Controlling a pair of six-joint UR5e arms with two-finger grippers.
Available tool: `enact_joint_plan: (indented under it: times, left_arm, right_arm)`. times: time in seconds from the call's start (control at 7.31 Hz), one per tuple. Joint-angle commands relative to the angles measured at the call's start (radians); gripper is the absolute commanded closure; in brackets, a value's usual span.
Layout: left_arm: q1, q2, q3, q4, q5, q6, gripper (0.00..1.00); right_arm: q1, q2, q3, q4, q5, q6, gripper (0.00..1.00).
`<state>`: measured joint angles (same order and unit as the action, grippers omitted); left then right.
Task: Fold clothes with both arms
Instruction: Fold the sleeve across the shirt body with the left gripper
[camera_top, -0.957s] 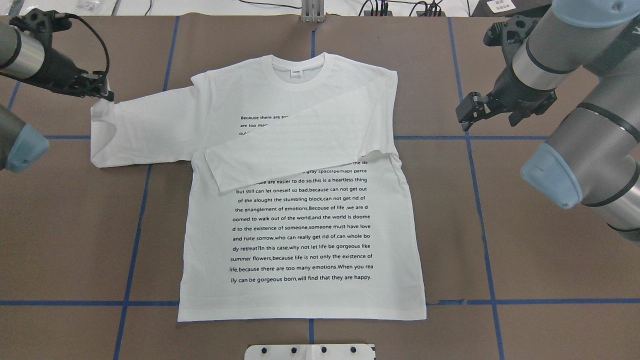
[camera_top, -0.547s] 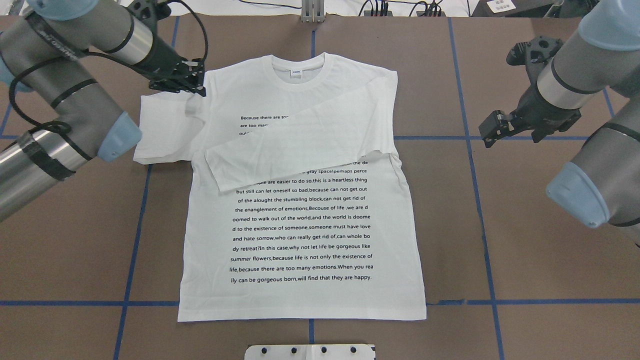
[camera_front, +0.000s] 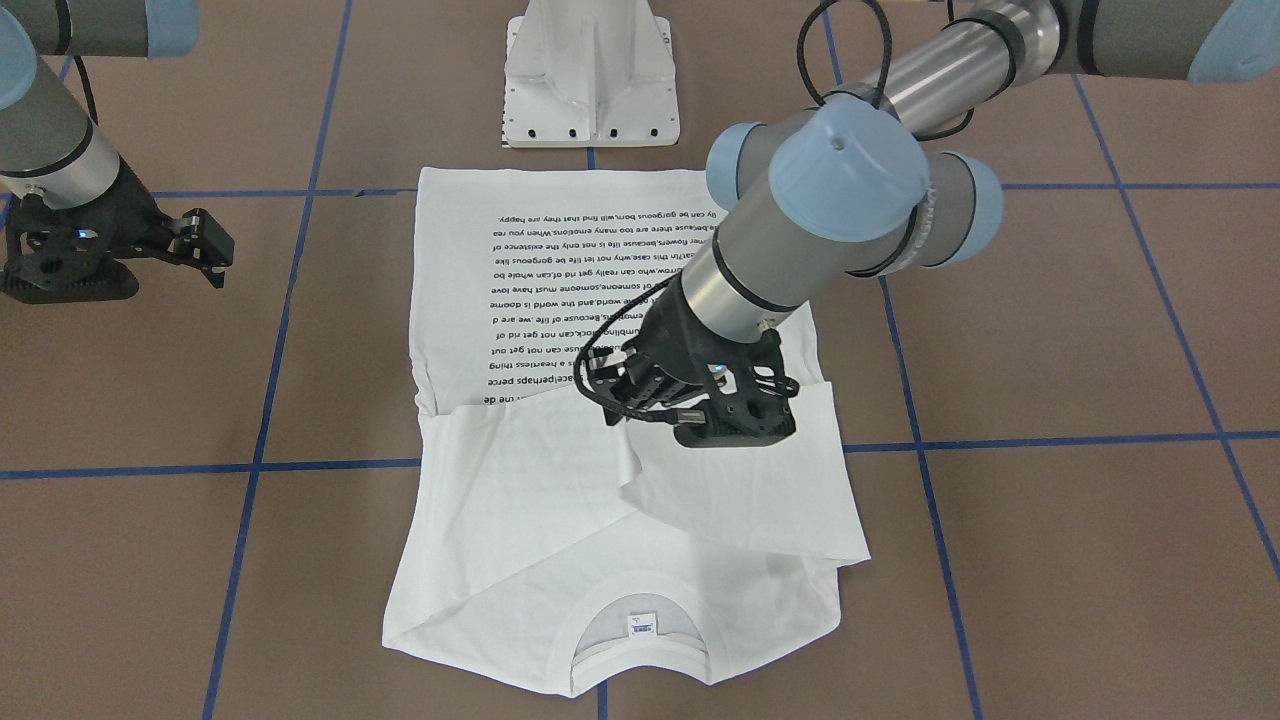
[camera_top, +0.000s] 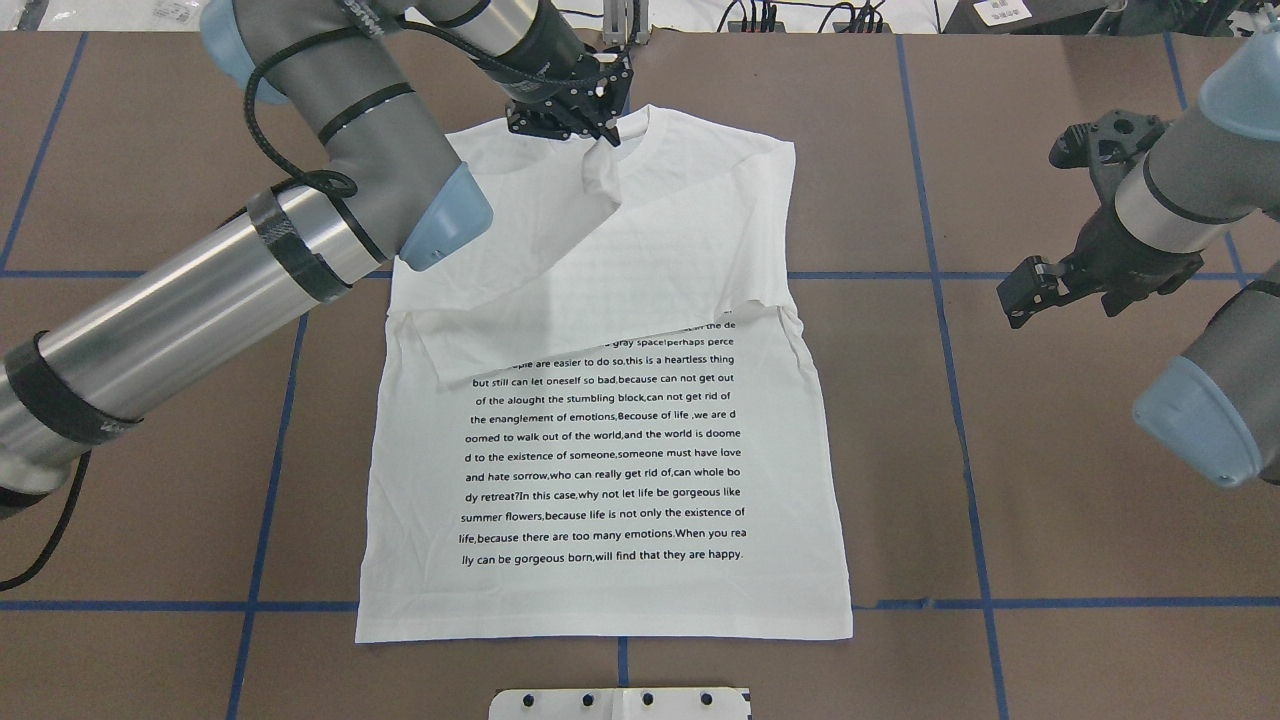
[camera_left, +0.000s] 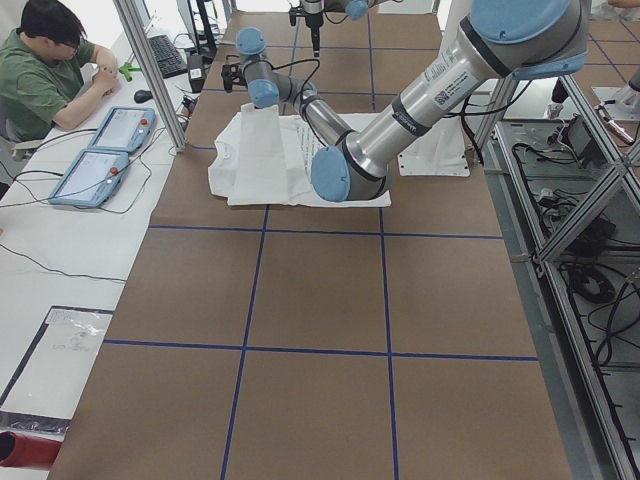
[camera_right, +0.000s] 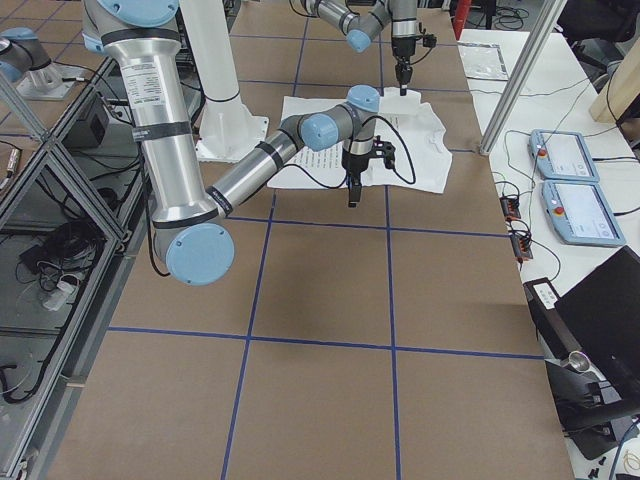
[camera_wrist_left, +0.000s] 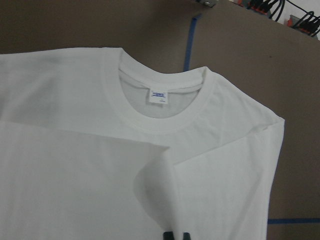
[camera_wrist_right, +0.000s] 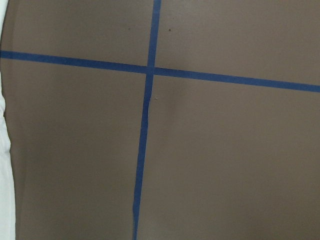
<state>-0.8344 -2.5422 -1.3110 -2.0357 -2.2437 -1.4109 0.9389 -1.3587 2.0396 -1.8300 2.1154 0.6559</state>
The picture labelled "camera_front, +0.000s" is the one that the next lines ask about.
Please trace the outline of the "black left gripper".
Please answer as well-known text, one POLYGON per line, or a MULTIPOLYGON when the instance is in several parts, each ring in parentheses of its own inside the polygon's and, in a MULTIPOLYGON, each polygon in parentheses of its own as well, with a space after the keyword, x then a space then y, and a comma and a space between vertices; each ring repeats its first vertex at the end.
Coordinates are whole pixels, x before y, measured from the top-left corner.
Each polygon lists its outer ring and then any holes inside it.
POLYGON ((599 370, 598 393, 605 423, 650 421, 660 404, 668 418, 692 411, 675 438, 689 448, 776 445, 796 430, 790 400, 799 383, 785 372, 780 332, 768 329, 753 343, 726 340, 707 329, 672 278, 646 311, 640 332, 625 345, 625 370, 599 370))

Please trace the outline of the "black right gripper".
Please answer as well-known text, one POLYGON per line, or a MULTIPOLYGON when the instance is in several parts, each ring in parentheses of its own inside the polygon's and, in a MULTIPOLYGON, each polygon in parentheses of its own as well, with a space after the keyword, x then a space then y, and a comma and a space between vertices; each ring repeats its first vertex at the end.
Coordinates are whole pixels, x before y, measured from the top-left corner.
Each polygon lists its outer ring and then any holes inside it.
POLYGON ((132 170, 78 208, 54 210, 40 192, 14 193, 5 245, 3 293, 23 304, 129 299, 140 284, 123 260, 137 258, 192 266, 221 290, 236 249, 204 208, 175 219, 174 234, 170 217, 132 170))

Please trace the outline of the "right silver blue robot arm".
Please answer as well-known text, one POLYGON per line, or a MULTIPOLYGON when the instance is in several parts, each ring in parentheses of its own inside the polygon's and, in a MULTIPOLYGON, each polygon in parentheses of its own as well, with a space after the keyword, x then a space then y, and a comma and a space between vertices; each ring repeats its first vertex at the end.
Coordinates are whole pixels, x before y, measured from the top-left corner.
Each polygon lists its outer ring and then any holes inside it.
POLYGON ((196 3, 5 1, 1 31, 3 292, 28 305, 131 299, 137 258, 221 288, 233 238, 201 208, 161 211, 101 129, 91 88, 74 99, 45 61, 184 56, 198 42, 196 3))

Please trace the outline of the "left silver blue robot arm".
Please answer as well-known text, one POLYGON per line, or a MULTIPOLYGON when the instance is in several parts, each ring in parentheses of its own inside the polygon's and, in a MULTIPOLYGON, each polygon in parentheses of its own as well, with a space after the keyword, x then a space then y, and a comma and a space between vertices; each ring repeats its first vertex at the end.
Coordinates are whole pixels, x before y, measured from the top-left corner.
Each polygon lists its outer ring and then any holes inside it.
POLYGON ((579 392, 607 424, 673 427, 690 448, 777 443, 800 384, 780 325, 840 274, 937 269, 980 252, 1004 218, 986 165, 922 143, 1002 92, 1055 73, 1247 82, 1277 65, 1275 1, 978 1, 928 44, 777 126, 728 128, 707 159, 726 218, 673 277, 643 292, 639 332, 591 337, 579 392))

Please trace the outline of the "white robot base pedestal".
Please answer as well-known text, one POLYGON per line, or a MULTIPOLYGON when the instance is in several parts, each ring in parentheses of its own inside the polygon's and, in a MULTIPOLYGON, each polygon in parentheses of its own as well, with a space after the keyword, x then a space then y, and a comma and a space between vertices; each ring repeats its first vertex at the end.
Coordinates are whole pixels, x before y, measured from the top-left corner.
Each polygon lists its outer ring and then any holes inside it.
POLYGON ((507 23, 504 73, 506 147, 678 142, 671 26, 648 1, 531 1, 507 23))

